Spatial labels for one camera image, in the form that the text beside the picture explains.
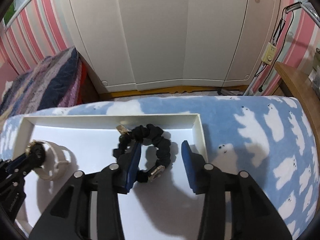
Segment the wooden desk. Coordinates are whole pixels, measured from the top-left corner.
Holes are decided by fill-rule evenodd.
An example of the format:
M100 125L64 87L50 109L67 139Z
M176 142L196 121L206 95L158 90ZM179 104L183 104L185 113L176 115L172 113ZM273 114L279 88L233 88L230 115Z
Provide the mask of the wooden desk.
M315 136L319 155L319 98L308 75L281 62L276 62L274 69L282 79L281 84L285 84L291 95L300 102Z

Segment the blue polar bear blanket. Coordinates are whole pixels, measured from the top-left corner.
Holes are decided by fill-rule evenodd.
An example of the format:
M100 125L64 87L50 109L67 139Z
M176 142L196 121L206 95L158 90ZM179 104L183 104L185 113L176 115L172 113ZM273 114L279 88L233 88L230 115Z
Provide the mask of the blue polar bear blanket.
M1 129L1 157L13 157L27 116L199 114L208 161L247 171L278 210L292 239L311 223L319 196L315 136L300 102L278 96L183 96L96 102L16 115Z

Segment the beige wall switch box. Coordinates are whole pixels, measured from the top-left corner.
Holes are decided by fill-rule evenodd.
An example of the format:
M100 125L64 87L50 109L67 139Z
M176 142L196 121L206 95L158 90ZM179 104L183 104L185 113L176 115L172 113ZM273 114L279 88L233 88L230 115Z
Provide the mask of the beige wall switch box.
M263 55L261 57L262 65L263 66L266 66L266 65L270 66L274 60L276 52L277 52L277 47L274 46L272 43L268 42L266 45L266 48L263 52Z

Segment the cream strap wristwatch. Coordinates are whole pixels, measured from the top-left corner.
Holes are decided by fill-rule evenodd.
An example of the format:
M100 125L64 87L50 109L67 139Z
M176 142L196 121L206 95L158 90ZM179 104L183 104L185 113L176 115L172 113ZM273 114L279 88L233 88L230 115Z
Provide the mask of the cream strap wristwatch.
M54 142L33 140L25 148L26 156L36 155L36 166L33 168L38 177L45 181L56 181L62 178L70 162L62 148Z

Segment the black scrunchie with charm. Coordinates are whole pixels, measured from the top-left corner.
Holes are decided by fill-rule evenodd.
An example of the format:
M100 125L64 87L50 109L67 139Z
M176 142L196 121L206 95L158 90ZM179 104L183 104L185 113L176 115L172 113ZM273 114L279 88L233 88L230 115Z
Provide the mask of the black scrunchie with charm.
M118 159L125 154L131 142L138 142L144 146L152 146L156 150L156 161L147 170L138 170L136 181L139 183L151 182L161 176L171 163L171 141L163 137L163 129L153 124L140 125L132 130L123 125L116 127L120 133L118 147L113 150L113 156Z

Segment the white cardboard tray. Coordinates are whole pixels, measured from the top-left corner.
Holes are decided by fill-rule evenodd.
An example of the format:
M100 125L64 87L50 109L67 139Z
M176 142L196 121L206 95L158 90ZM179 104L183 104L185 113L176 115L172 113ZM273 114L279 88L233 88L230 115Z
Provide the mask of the white cardboard tray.
M135 184L119 196L126 239L196 239L203 197L189 187L181 156L182 142L195 153L206 155L204 132L198 114L30 116L18 128L13 156L24 152L29 142L44 140L59 146L70 162L57 181L44 181L35 172L25 178L27 195L16 223L26 232L32 228L73 172L89 174L115 162L118 125L134 128L153 124L171 141L171 165L154 181Z

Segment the white ornate wardrobe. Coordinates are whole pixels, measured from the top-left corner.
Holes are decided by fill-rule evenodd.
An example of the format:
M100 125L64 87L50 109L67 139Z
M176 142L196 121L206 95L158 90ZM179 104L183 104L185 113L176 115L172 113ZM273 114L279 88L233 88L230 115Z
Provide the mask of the white ornate wardrobe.
M248 85L280 0L54 0L100 93Z

